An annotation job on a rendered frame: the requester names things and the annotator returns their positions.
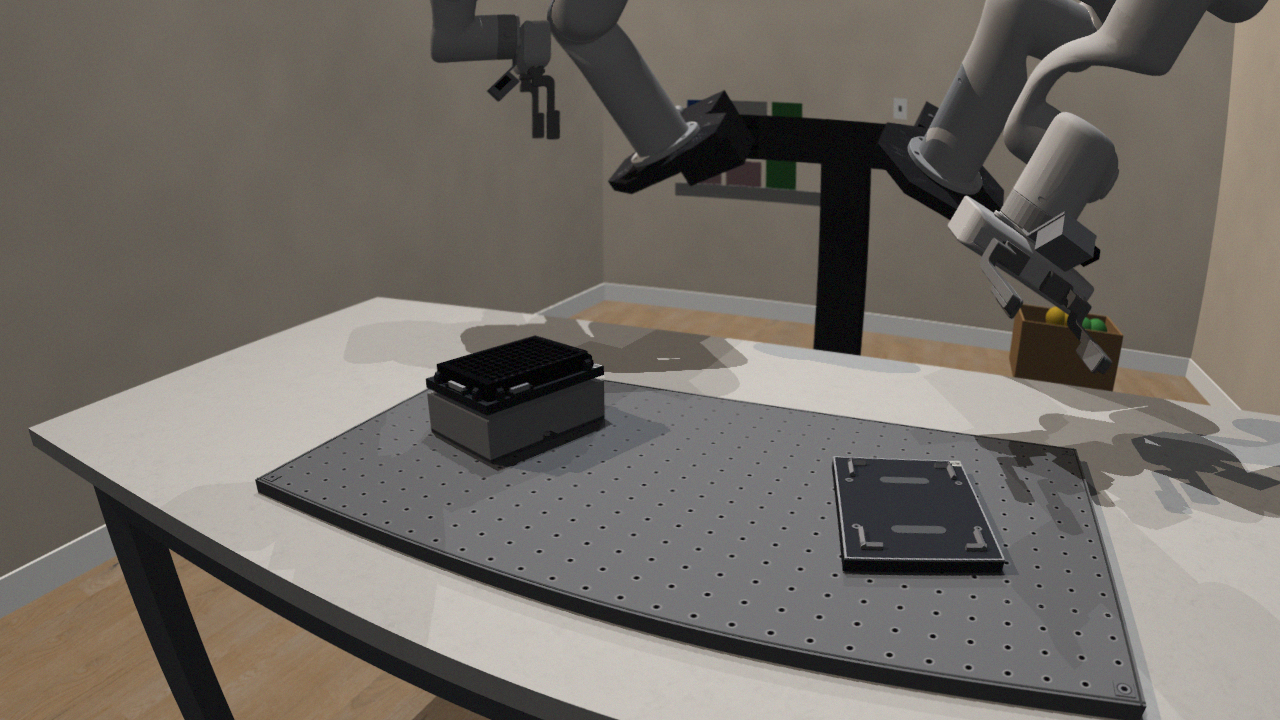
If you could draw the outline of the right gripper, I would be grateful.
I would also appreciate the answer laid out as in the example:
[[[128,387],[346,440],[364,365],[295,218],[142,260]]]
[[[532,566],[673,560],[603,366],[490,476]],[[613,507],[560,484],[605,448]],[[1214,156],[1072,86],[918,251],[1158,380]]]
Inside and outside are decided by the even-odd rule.
[[[544,137],[544,113],[539,113],[538,88],[541,86],[547,87],[547,138],[561,138],[561,111],[556,110],[556,82],[550,76],[543,76],[544,68],[550,61],[550,22],[525,20],[520,27],[518,14],[515,15],[517,65],[513,70],[521,79],[520,92],[532,94],[532,138]]]

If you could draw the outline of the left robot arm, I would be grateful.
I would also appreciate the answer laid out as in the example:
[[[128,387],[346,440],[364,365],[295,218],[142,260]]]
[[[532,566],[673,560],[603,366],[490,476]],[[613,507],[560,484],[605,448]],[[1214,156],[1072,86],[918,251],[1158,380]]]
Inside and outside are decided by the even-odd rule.
[[[1050,88],[1065,73],[1089,67],[1164,76],[1206,10],[1242,23],[1268,3],[986,0],[977,35],[929,129],[908,143],[925,176],[973,195],[1004,131],[1009,151],[1028,164],[1001,211],[1062,272],[1100,260],[1097,236],[1075,219],[1087,202],[1107,196],[1119,169],[1112,141],[1046,102]],[[1027,56],[1043,59],[1028,81]]]

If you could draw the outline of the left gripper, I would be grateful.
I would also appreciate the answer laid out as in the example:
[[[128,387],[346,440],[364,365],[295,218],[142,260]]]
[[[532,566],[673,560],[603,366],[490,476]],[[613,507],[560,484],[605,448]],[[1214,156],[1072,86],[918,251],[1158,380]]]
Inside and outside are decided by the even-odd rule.
[[[1082,325],[1091,311],[1087,301],[1094,292],[1094,287],[1083,275],[1074,268],[1062,272],[1037,252],[1036,242],[1002,211],[989,211],[969,196],[963,199],[948,222],[948,231],[960,243],[982,256],[980,270],[992,283],[991,292],[1009,318],[1018,314],[1023,300],[995,266],[1068,313],[1068,327],[1082,342],[1076,348],[1082,361],[1092,373],[1105,374],[1108,370],[1111,359]]]

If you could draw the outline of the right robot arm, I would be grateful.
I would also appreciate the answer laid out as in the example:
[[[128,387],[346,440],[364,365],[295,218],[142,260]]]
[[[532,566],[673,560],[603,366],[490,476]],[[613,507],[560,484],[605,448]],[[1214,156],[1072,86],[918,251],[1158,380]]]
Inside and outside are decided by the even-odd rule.
[[[515,14],[475,15],[477,0],[430,1],[433,61],[512,59],[509,70],[517,65]],[[646,167],[684,147],[700,127],[684,120],[684,108],[675,108],[637,47],[616,24],[627,1],[552,0],[547,20],[636,151],[634,167]],[[509,70],[486,90],[497,101],[520,82]]]

